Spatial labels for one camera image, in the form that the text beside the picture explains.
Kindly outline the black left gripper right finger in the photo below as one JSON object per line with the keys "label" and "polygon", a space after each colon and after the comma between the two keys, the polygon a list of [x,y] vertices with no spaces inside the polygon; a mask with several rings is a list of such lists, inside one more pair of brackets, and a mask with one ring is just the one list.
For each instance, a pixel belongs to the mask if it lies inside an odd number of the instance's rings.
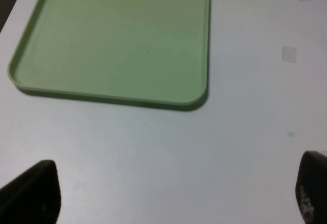
{"label": "black left gripper right finger", "polygon": [[318,151],[302,155],[295,195],[305,223],[326,223],[326,155]]}

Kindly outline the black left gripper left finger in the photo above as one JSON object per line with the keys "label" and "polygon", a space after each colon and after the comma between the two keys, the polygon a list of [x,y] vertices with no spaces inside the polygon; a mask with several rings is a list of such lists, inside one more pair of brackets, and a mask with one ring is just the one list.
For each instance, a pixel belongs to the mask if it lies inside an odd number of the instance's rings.
{"label": "black left gripper left finger", "polygon": [[1,223],[56,223],[61,191],[56,164],[42,160],[1,188]]}

